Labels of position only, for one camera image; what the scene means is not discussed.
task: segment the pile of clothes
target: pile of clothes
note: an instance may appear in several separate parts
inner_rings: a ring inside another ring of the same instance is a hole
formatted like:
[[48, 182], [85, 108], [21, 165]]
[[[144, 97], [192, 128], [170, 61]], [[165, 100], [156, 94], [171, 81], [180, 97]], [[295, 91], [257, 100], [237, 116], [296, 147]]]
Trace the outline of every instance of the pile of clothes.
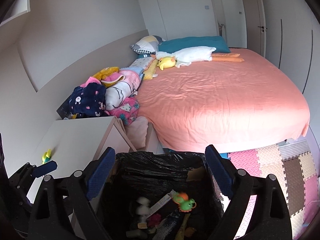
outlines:
[[143, 68], [104, 68], [76, 87], [69, 99], [74, 118], [116, 116], [124, 125], [136, 118], [139, 103], [132, 97], [142, 79]]

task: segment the beige foam tile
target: beige foam tile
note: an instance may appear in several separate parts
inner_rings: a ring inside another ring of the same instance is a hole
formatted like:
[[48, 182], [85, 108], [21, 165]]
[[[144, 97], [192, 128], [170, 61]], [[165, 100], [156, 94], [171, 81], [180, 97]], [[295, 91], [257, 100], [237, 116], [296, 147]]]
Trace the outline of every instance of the beige foam tile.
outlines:
[[308, 178], [316, 174], [315, 164], [313, 162], [312, 154], [310, 152], [299, 156], [301, 163], [301, 169], [303, 174], [303, 180], [306, 181]]
[[260, 166], [279, 163], [282, 160], [279, 147], [276, 144], [257, 148], [256, 151], [258, 156], [258, 163], [260, 164]]
[[292, 227], [292, 238], [300, 233], [303, 225], [304, 208], [290, 217]]
[[269, 174], [274, 174], [278, 182], [280, 184], [280, 187], [282, 189], [284, 198], [286, 202], [288, 203], [288, 187], [287, 187], [287, 180], [284, 174], [284, 167], [281, 163], [273, 163], [269, 165], [262, 165], [260, 167], [261, 169], [261, 177], [266, 178]]

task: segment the open door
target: open door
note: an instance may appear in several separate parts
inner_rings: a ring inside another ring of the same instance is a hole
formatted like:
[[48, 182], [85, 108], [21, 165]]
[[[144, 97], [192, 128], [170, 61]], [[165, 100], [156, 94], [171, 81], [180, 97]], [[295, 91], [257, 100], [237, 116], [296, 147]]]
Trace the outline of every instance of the open door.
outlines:
[[243, 0], [247, 24], [247, 48], [266, 56], [266, 17], [262, 0]]

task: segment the bed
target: bed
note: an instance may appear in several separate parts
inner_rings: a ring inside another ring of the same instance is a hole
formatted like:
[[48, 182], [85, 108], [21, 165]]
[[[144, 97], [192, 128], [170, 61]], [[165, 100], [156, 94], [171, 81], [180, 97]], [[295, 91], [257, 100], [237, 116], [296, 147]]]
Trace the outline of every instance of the bed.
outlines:
[[220, 153], [264, 147], [305, 136], [308, 104], [277, 67], [248, 49], [231, 49], [245, 60], [195, 62], [156, 71], [137, 95], [139, 115], [153, 123], [164, 147]]

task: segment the black garbage bag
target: black garbage bag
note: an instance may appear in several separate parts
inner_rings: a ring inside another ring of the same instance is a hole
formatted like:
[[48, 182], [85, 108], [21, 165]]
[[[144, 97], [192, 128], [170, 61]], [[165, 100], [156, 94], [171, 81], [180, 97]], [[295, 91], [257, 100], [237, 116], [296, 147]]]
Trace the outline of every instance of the black garbage bag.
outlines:
[[[148, 198], [152, 206], [171, 190], [185, 192], [196, 201], [196, 208], [190, 212], [186, 225], [186, 228], [195, 228], [196, 232], [185, 239], [206, 240], [222, 216], [222, 205], [207, 171], [204, 155], [198, 153], [117, 154], [97, 215], [113, 240], [127, 240], [126, 231], [137, 229], [135, 210], [139, 197]], [[164, 219], [177, 208], [178, 205], [170, 200], [157, 213]]]

